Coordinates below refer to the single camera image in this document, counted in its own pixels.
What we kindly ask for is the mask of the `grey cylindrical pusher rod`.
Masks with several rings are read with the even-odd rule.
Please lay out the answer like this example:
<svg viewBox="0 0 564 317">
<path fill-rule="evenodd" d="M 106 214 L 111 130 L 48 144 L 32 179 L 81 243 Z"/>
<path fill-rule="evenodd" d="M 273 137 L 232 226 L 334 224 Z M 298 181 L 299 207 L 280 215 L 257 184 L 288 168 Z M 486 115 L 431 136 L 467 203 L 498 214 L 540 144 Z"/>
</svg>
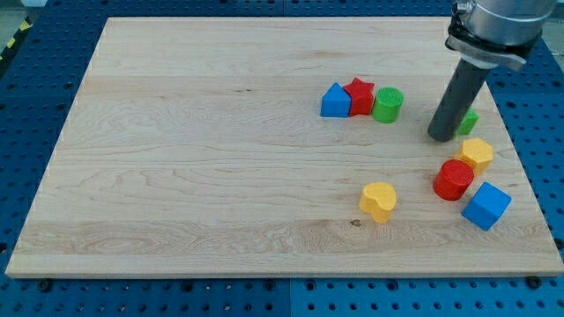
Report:
<svg viewBox="0 0 564 317">
<path fill-rule="evenodd" d="M 489 72 L 489 69 L 479 68 L 464 59 L 459 60 L 427 128 L 429 136 L 439 142 L 448 142 L 453 138 Z"/>
</svg>

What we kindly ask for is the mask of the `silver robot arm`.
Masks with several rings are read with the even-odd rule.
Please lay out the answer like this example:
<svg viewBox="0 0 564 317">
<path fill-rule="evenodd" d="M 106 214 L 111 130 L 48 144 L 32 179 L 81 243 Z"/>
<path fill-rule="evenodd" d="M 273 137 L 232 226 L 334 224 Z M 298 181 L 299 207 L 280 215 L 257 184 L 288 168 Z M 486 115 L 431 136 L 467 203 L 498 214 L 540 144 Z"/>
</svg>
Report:
<svg viewBox="0 0 564 317">
<path fill-rule="evenodd" d="M 556 5 L 556 0 L 453 2 L 445 47 L 460 60 L 427 128 L 429 136 L 452 139 L 492 69 L 524 67 Z"/>
</svg>

